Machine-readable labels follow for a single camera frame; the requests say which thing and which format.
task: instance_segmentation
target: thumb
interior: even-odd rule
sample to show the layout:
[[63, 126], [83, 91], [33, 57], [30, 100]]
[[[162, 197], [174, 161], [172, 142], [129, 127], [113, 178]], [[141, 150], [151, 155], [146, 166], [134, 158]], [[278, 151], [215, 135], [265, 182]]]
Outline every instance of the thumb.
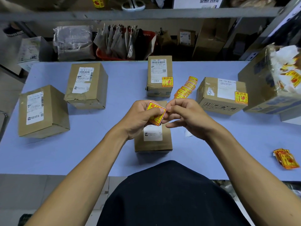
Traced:
[[183, 118], [188, 117], [188, 110], [186, 108], [183, 108], [182, 106], [175, 105], [166, 108], [169, 113], [179, 114]]
[[162, 108], [151, 108], [149, 110], [145, 110], [142, 112], [144, 116], [144, 120], [148, 121], [149, 118], [153, 116], [158, 116], [164, 113], [164, 109]]

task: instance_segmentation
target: person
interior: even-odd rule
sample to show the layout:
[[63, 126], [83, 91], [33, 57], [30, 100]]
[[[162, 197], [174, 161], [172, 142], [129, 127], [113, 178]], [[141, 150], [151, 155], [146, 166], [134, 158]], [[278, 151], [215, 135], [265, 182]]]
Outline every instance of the person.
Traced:
[[[150, 117], [136, 101], [100, 143], [66, 176], [26, 226], [84, 226], [122, 146]], [[239, 199], [257, 226], [301, 225], [301, 200], [258, 163], [192, 99], [173, 99], [162, 123], [185, 127], [204, 140], [224, 167]], [[231, 196], [203, 175], [166, 161], [128, 176], [107, 199], [97, 226], [250, 225]]]

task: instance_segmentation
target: forearm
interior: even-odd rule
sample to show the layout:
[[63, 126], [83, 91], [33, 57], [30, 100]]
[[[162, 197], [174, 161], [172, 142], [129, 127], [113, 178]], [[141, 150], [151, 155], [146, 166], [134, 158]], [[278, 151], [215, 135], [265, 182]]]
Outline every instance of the forearm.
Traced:
[[127, 136], [111, 129], [66, 176], [26, 226], [85, 225]]
[[301, 201], [223, 127], [207, 140], [256, 225], [298, 225]]

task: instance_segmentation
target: hand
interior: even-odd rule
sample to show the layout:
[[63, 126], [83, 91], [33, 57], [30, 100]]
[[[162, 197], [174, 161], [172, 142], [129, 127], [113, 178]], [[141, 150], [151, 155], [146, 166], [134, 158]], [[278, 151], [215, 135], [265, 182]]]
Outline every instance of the hand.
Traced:
[[174, 119], [177, 121], [166, 124], [167, 128], [179, 126], [185, 127], [195, 137], [205, 140], [209, 133], [216, 128], [222, 127], [214, 121], [193, 99], [173, 99], [166, 105], [167, 112], [162, 124]]
[[161, 115], [164, 110], [161, 108], [152, 108], [146, 110], [150, 100], [140, 100], [133, 103], [130, 110], [126, 113], [124, 118], [116, 124], [116, 127], [125, 131], [128, 136], [128, 140], [134, 139], [139, 135], [148, 123], [149, 118], [156, 115]]

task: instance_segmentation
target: person's right hand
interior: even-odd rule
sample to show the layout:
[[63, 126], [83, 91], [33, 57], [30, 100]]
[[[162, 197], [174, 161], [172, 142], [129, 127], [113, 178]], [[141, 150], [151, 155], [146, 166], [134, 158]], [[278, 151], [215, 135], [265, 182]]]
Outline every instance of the person's right hand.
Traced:
[[183, 126], [195, 137], [203, 140], [205, 140], [212, 131], [222, 128], [222, 126], [209, 117], [193, 99], [173, 99], [167, 103], [166, 109], [167, 112], [164, 115], [162, 124], [177, 119], [177, 121], [166, 124], [167, 128]]

